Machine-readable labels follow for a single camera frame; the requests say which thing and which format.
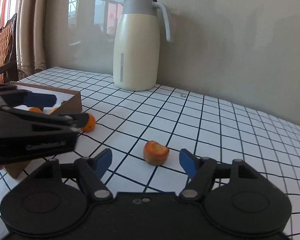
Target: checkered tablecloth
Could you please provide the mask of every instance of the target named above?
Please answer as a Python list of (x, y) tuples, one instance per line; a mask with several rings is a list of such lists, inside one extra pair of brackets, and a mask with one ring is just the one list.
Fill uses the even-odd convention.
[[(118, 191), (179, 194), (188, 183), (178, 151), (218, 162), (244, 159), (288, 195), (292, 216), (285, 233), (300, 239), (300, 126), (231, 102), (168, 86), (147, 91), (118, 89), (108, 74), (51, 68), (21, 80), (81, 92), (83, 111), (97, 120), (96, 129), (82, 133), (74, 152), (55, 156), (71, 163), (82, 156), (94, 157), (111, 148), (113, 161), (102, 181)], [(143, 147), (155, 140), (170, 148), (160, 167), (143, 160)], [(13, 180), (0, 171), (0, 201), (17, 183), (46, 159), (38, 159)], [(216, 181), (214, 187), (228, 179)], [(75, 180), (64, 183), (77, 187)]]

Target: cream-colored pitcher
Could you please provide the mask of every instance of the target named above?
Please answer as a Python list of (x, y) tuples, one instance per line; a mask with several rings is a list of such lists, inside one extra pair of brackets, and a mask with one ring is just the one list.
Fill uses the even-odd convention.
[(162, 10), (167, 41), (171, 41), (169, 13), (157, 0), (124, 0), (114, 40), (114, 84), (125, 90), (147, 90), (156, 84)]

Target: beige curtain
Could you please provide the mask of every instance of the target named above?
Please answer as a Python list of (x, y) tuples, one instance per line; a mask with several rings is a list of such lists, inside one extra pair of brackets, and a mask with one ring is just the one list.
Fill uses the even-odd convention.
[(19, 79), (46, 69), (43, 28), (46, 0), (19, 0), (17, 60)]

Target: jug body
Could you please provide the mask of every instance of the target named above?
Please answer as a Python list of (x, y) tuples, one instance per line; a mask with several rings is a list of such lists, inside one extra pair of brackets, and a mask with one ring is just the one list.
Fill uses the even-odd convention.
[(114, 84), (133, 91), (154, 87), (159, 50), (157, 16), (122, 14), (114, 41)]

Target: white logo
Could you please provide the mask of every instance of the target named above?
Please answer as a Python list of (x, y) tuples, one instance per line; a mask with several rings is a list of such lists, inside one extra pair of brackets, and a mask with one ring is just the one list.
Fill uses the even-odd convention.
[(27, 151), (33, 151), (33, 150), (39, 150), (44, 148), (53, 148), (58, 146), (66, 146), (66, 141), (61, 142), (55, 142), (55, 143), (41, 143), (38, 145), (27, 145), (26, 150)]

